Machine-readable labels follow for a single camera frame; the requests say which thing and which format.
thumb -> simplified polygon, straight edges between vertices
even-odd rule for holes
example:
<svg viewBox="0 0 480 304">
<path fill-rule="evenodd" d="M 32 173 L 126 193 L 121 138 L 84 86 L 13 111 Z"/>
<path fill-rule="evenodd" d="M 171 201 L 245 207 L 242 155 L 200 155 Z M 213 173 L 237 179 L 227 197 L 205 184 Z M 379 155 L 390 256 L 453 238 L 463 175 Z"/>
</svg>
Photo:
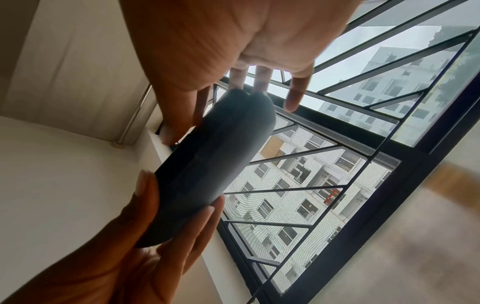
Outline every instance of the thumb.
<svg viewBox="0 0 480 304">
<path fill-rule="evenodd" d="M 142 170 L 135 193 L 121 214 L 65 259 L 89 275 L 105 273 L 115 268 L 147 230 L 158 207 L 157 179 L 153 173 Z"/>
</svg>

human hand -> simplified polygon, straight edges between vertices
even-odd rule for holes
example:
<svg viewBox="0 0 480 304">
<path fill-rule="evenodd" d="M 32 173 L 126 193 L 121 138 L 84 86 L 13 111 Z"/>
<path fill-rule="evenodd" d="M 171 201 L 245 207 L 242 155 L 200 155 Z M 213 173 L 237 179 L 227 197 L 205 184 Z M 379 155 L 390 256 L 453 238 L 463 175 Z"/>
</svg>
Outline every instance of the human hand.
<svg viewBox="0 0 480 304">
<path fill-rule="evenodd" d="M 160 137 L 173 144 L 203 116 L 210 85 L 230 68 L 242 88 L 257 65 L 254 91 L 272 69 L 292 74 L 285 109 L 307 90 L 315 58 L 345 28 L 361 0 L 120 0 L 140 63 L 163 113 Z"/>
<path fill-rule="evenodd" d="M 182 275 L 200 257 L 224 199 L 200 210 L 156 251 L 134 248 L 159 206 L 157 180 L 142 172 L 119 217 L 85 245 L 37 275 L 3 304 L 171 303 Z"/>
</svg>

building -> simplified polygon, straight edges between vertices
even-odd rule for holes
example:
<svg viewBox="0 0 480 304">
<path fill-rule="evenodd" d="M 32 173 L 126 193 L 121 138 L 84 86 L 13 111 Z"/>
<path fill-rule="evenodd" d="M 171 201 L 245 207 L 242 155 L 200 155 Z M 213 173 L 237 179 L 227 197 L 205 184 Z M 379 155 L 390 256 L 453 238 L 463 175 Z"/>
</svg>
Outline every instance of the building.
<svg viewBox="0 0 480 304">
<path fill-rule="evenodd" d="M 277 118 L 275 128 L 288 124 Z M 271 136 L 253 160 L 333 146 L 321 136 L 296 128 Z M 225 192 L 344 185 L 365 163 L 359 155 L 335 149 L 302 157 L 247 166 Z M 388 177 L 391 170 L 370 164 L 340 198 L 308 239 L 273 279 L 281 292 L 288 289 L 325 246 Z M 341 191 L 337 189 L 244 193 L 226 196 L 231 219 L 255 222 L 312 224 Z M 260 258 L 282 261 L 306 233 L 305 228 L 237 224 L 250 250 Z M 271 273 L 272 266 L 262 266 Z"/>
<path fill-rule="evenodd" d="M 362 73 L 410 55 L 416 51 L 419 50 L 380 47 Z M 356 83 L 350 87 L 332 92 L 329 96 L 365 106 L 426 89 L 454 55 L 455 52 L 438 52 L 408 65 Z M 414 101 L 415 100 L 410 100 L 390 105 L 377 111 L 400 118 L 410 110 Z M 410 146 L 414 145 L 419 138 L 419 133 L 423 133 L 444 110 L 443 104 L 435 102 L 434 96 L 424 99 L 424 101 L 426 102 L 419 105 L 412 113 L 412 116 L 394 135 L 393 139 Z M 382 136 L 387 136 L 395 127 L 392 123 L 327 102 L 320 106 L 319 111 Z"/>
</svg>

